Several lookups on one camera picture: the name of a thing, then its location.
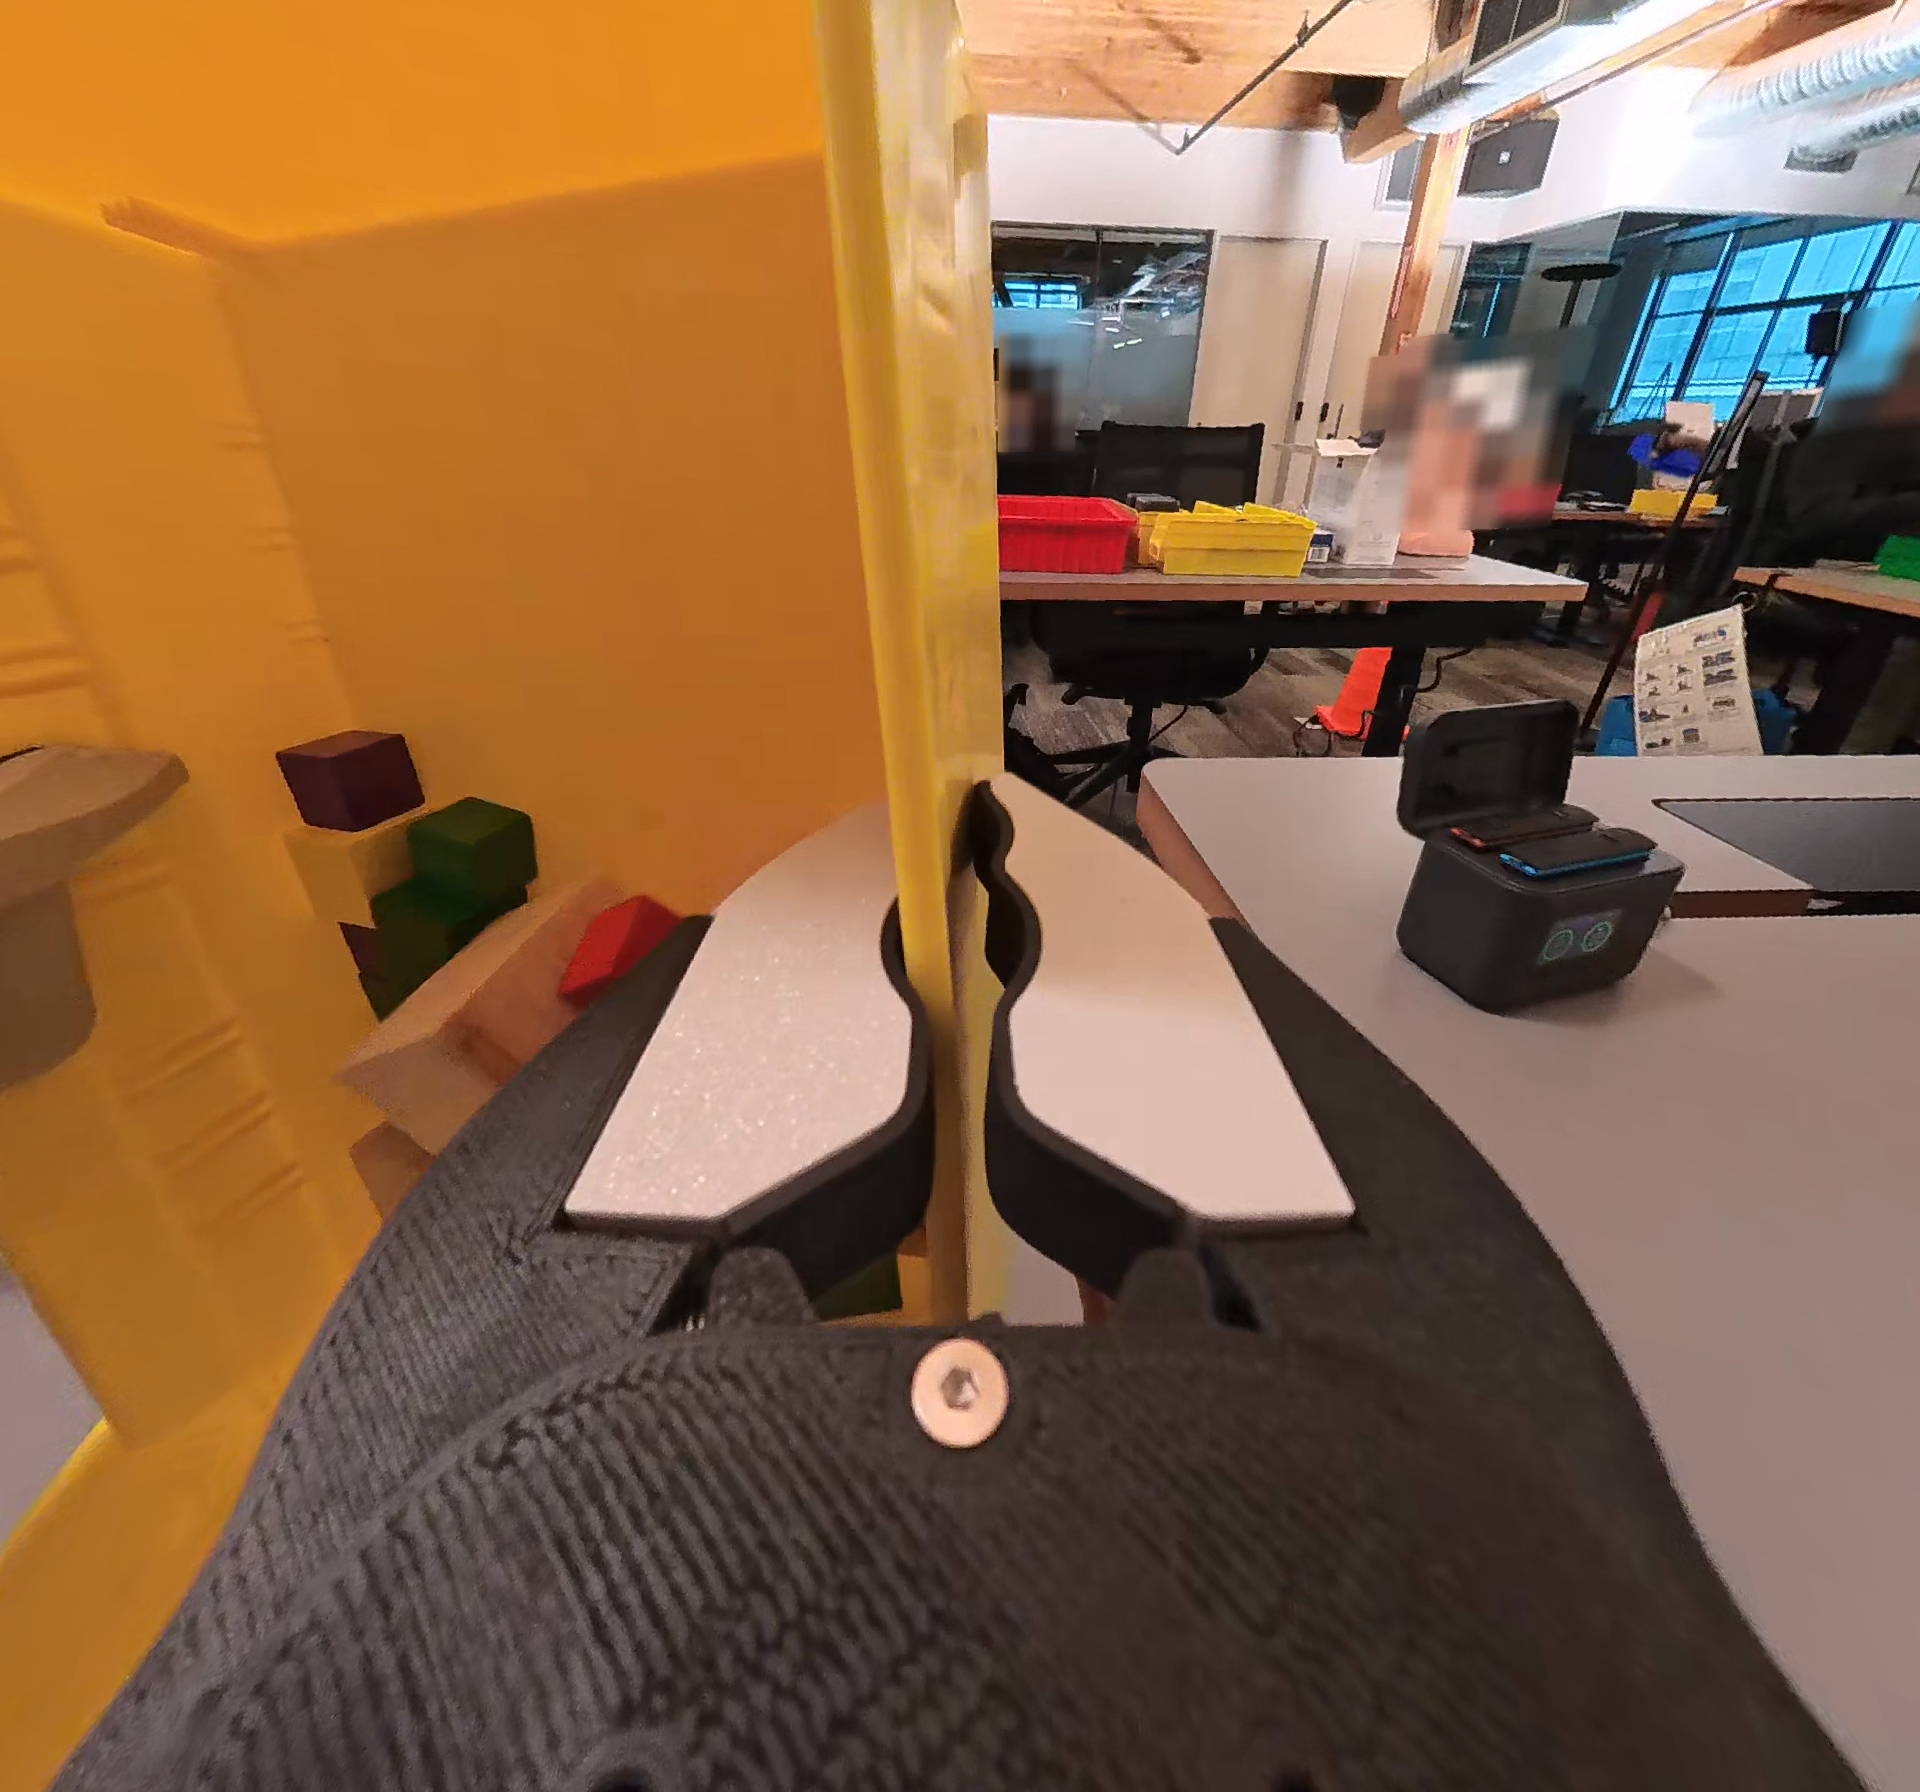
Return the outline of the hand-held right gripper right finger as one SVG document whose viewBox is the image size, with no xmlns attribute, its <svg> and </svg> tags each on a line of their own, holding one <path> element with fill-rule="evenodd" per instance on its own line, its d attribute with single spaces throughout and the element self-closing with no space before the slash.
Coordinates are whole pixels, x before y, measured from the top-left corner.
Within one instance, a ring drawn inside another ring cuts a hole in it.
<svg viewBox="0 0 1920 1792">
<path fill-rule="evenodd" d="M 1163 868 L 1027 780 L 973 792 L 1000 998 L 987 1173 L 1101 1295 L 1159 1251 L 1345 1234 L 1356 1201 L 1232 945 Z"/>
</svg>

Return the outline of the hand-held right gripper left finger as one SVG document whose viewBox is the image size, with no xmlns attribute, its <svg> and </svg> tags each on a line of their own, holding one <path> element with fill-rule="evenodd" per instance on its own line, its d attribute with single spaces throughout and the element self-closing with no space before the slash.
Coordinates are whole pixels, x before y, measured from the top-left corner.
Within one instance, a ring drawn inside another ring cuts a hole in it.
<svg viewBox="0 0 1920 1792">
<path fill-rule="evenodd" d="M 935 1042 L 885 803 L 726 899 L 564 1203 L 564 1228 L 778 1253 L 812 1295 L 897 1257 L 935 1176 Z"/>
</svg>

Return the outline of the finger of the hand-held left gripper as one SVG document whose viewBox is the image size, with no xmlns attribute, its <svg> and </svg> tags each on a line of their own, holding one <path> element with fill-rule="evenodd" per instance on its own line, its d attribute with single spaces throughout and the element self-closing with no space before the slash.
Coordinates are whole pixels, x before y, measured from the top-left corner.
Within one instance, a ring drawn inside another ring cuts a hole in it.
<svg viewBox="0 0 1920 1792">
<path fill-rule="evenodd" d="M 188 782 L 167 751 L 35 748 L 3 765 L 3 1088 L 54 1073 L 96 1023 L 74 882 Z"/>
</svg>

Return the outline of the green block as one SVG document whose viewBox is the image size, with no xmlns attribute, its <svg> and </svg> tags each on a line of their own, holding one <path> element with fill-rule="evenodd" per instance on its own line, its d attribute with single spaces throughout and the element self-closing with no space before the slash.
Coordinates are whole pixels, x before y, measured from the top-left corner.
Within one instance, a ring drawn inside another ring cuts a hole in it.
<svg viewBox="0 0 1920 1792">
<path fill-rule="evenodd" d="M 541 887 L 529 815 L 431 809 L 397 732 L 276 751 L 301 826 L 286 849 L 372 1008 L 338 1075 L 378 1115 L 349 1153 L 382 1219 L 460 1132 L 686 916 L 606 880 Z"/>
</svg>

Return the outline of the yellow plastic box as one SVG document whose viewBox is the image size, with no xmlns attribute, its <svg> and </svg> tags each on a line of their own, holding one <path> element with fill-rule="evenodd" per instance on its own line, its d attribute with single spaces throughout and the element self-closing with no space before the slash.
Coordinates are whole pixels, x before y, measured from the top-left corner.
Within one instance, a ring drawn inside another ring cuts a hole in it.
<svg viewBox="0 0 1920 1792">
<path fill-rule="evenodd" d="M 5 740 L 188 782 L 72 887 L 5 1261 L 100 1422 L 5 1550 L 183 1601 L 309 1366 L 431 1418 L 698 1259 L 564 1203 L 709 918 L 885 803 L 966 1312 L 954 841 L 1000 767 L 989 122 L 954 0 L 5 0 Z M 276 751 L 397 732 L 541 887 L 688 928 L 382 1219 L 374 1029 Z M 431 1393 L 445 1358 L 453 1389 Z"/>
</svg>

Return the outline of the black battery charging case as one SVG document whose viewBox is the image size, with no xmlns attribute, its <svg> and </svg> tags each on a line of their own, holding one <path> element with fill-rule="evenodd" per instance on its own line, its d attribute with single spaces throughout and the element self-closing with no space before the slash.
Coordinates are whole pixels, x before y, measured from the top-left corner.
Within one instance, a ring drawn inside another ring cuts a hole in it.
<svg viewBox="0 0 1920 1792">
<path fill-rule="evenodd" d="M 1479 1012 L 1513 1016 L 1620 985 L 1685 880 L 1659 845 L 1639 868 L 1525 880 L 1448 836 L 1467 818 L 1572 805 L 1576 732 L 1570 702 L 1525 702 L 1456 709 L 1406 738 L 1396 820 L 1421 853 L 1396 941 Z"/>
</svg>

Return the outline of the orange traffic cone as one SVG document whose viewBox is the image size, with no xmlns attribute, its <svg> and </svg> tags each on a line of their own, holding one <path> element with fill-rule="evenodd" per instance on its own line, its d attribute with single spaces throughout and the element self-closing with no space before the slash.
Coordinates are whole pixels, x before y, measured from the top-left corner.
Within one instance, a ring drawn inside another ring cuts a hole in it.
<svg viewBox="0 0 1920 1792">
<path fill-rule="evenodd" d="M 1337 748 L 1366 753 L 1383 686 L 1392 671 L 1394 652 L 1371 648 L 1356 654 L 1337 700 L 1318 705 L 1312 725 Z"/>
</svg>

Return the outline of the blue battery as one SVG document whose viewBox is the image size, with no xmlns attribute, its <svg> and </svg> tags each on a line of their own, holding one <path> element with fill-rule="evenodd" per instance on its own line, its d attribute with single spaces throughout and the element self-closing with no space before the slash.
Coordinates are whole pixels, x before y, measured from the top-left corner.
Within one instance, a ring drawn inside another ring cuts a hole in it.
<svg viewBox="0 0 1920 1792">
<path fill-rule="evenodd" d="M 1525 880 L 1569 880 L 1613 868 L 1639 868 L 1657 853 L 1657 841 L 1622 826 L 1502 845 L 1500 862 Z"/>
</svg>

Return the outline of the wooden-edged office desk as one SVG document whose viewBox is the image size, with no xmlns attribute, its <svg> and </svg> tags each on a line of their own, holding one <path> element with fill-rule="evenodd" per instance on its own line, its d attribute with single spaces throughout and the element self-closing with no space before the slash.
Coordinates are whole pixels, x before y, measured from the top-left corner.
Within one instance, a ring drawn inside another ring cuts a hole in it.
<svg viewBox="0 0 1920 1792">
<path fill-rule="evenodd" d="M 1429 658 L 1521 638 L 1551 606 L 1580 610 L 1590 587 L 1484 556 L 1385 568 L 1316 568 L 1291 579 L 1004 573 L 1002 608 L 1023 608 L 1050 652 L 1167 658 L 1387 652 L 1362 751 L 1404 748 Z"/>
</svg>

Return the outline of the yellow plastic bin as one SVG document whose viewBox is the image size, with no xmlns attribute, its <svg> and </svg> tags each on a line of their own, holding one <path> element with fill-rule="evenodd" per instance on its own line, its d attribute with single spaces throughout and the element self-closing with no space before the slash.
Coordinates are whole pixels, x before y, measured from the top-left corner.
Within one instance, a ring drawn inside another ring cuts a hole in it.
<svg viewBox="0 0 1920 1792">
<path fill-rule="evenodd" d="M 1291 581 L 1308 564 L 1314 520 L 1258 504 L 1138 514 L 1140 568 L 1168 579 Z"/>
</svg>

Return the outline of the red plastic bin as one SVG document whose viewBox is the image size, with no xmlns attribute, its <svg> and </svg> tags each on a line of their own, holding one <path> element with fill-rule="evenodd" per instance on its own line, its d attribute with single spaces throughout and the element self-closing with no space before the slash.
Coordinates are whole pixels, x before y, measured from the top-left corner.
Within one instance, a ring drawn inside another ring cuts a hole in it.
<svg viewBox="0 0 1920 1792">
<path fill-rule="evenodd" d="M 1004 575 L 1117 577 L 1138 550 L 1140 514 L 1086 495 L 1000 495 Z"/>
</svg>

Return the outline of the printed instruction leaflet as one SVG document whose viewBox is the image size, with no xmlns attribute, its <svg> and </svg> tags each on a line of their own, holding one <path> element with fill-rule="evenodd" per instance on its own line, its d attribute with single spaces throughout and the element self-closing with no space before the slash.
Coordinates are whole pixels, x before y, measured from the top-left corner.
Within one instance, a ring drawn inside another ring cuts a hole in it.
<svg viewBox="0 0 1920 1792">
<path fill-rule="evenodd" d="M 1747 610 L 1657 627 L 1636 648 L 1637 757 L 1762 755 Z"/>
</svg>

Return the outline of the black desk mat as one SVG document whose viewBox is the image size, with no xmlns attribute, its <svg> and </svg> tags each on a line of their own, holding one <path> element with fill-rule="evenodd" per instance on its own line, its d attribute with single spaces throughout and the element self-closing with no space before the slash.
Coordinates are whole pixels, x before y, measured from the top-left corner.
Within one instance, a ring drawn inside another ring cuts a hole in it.
<svg viewBox="0 0 1920 1792">
<path fill-rule="evenodd" d="M 1670 797 L 1659 807 L 1793 878 L 1819 912 L 1919 914 L 1917 797 Z"/>
</svg>

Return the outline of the black leaning stand pole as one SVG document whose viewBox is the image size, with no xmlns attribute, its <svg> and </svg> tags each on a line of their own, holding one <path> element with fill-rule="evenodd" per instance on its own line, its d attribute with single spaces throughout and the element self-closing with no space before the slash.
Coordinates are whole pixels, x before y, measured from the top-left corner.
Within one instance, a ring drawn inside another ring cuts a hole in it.
<svg viewBox="0 0 1920 1792">
<path fill-rule="evenodd" d="M 1655 558 L 1655 564 L 1647 571 L 1643 583 L 1639 583 L 1632 608 L 1628 608 L 1628 617 L 1620 638 L 1615 644 L 1611 658 L 1607 660 L 1595 692 L 1584 709 L 1578 725 L 1574 750 L 1576 753 L 1593 753 L 1599 740 L 1599 715 L 1613 702 L 1615 684 L 1620 677 L 1622 661 L 1632 646 L 1643 637 L 1645 621 L 1649 619 L 1649 608 L 1655 606 L 1668 591 L 1668 581 L 1672 579 L 1672 570 L 1678 564 L 1678 554 L 1683 547 L 1683 537 L 1693 520 L 1693 510 L 1701 501 L 1701 495 L 1718 485 L 1722 476 L 1733 458 L 1735 447 L 1745 436 L 1749 424 L 1752 422 L 1760 399 L 1768 388 L 1770 374 L 1758 370 L 1747 386 L 1741 390 L 1739 405 L 1733 416 L 1716 428 L 1716 436 L 1708 445 L 1708 453 L 1703 460 L 1699 474 L 1687 485 L 1680 508 L 1674 512 L 1668 524 L 1668 535 Z"/>
</svg>

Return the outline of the black wall speaker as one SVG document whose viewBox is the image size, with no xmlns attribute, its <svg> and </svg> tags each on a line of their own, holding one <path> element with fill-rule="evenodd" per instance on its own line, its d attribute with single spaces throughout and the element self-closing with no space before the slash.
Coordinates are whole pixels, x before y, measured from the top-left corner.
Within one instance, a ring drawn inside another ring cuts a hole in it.
<svg viewBox="0 0 1920 1792">
<path fill-rule="evenodd" d="M 1557 112 L 1544 110 L 1473 139 L 1463 156 L 1458 196 L 1505 200 L 1540 192 L 1546 187 L 1559 127 Z"/>
</svg>

